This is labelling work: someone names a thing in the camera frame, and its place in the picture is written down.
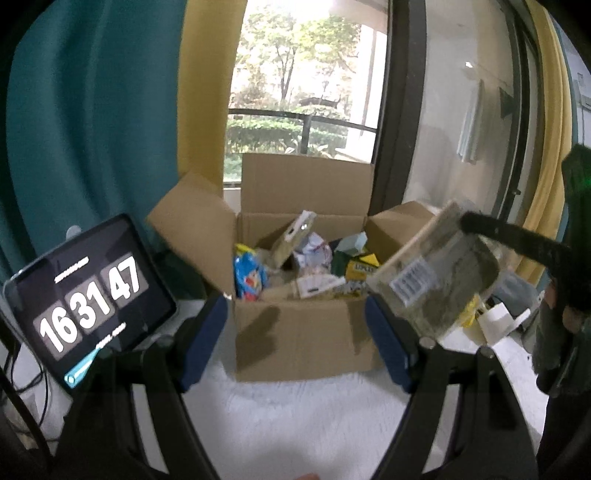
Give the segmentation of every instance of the barcode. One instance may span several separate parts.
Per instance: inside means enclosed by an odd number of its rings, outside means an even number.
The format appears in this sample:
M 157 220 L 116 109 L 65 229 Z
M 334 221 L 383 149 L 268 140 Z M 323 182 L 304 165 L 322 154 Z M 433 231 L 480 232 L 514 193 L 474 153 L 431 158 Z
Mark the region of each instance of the barcode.
M 423 257 L 418 257 L 390 282 L 390 288 L 408 307 L 437 284 L 437 274 Z

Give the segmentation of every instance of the teal curtain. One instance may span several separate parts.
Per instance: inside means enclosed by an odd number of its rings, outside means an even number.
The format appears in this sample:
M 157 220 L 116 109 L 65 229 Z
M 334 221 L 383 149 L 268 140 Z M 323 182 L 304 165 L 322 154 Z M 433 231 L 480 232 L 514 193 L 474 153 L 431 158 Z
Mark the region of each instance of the teal curtain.
M 178 180 L 185 0 L 56 0 L 18 44 L 0 166 L 0 280 L 83 230 L 145 217 Z

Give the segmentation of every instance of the tablet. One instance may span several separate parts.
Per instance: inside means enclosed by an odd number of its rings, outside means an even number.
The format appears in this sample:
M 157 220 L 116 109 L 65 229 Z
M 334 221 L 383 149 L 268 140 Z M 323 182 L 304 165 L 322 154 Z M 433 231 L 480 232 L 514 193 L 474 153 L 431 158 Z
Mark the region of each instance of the tablet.
M 100 349 L 130 350 L 176 311 L 127 215 L 38 258 L 4 294 L 25 340 L 67 389 Z

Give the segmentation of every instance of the cardboard box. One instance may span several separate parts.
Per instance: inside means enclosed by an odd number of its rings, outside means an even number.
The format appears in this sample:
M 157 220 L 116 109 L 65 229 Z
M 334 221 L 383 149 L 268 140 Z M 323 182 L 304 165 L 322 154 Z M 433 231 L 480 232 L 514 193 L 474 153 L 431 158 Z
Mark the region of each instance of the cardboard box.
M 318 214 L 313 230 L 327 241 L 365 230 L 380 262 L 397 252 L 433 215 L 411 202 L 368 218 L 373 176 L 367 164 L 244 154 L 238 217 L 211 184 L 189 173 L 148 221 L 177 255 L 235 298 L 234 244 L 270 248 L 302 210 Z M 380 366 L 364 302 L 234 300 L 237 379 L 309 380 Z

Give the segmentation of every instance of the table surface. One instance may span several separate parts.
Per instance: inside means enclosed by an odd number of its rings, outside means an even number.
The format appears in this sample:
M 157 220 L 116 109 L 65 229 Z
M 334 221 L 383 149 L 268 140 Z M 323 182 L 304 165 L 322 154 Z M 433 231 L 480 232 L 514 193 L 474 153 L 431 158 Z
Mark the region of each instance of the table surface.
M 179 313 L 162 330 L 175 330 L 195 315 L 202 301 L 180 302 Z M 235 358 L 232 322 L 216 345 L 202 380 L 185 395 L 194 427 L 224 480 L 293 480 L 316 472 L 322 480 L 369 479 L 398 427 L 408 402 L 385 369 L 323 380 L 244 384 L 229 371 Z M 449 349 L 475 352 L 483 342 L 478 328 L 455 330 L 442 342 Z M 534 443 L 543 431 L 547 397 L 535 387 L 529 355 L 511 337 L 494 346 L 511 380 Z M 17 385 L 38 367 L 24 348 L 15 366 Z M 32 394 L 39 411 L 45 390 Z M 139 429 L 150 465 L 166 471 L 143 385 L 134 386 Z M 450 387 L 427 469 L 440 465 L 447 446 L 457 388 Z M 59 435 L 70 397 L 51 381 L 50 409 L 43 431 Z

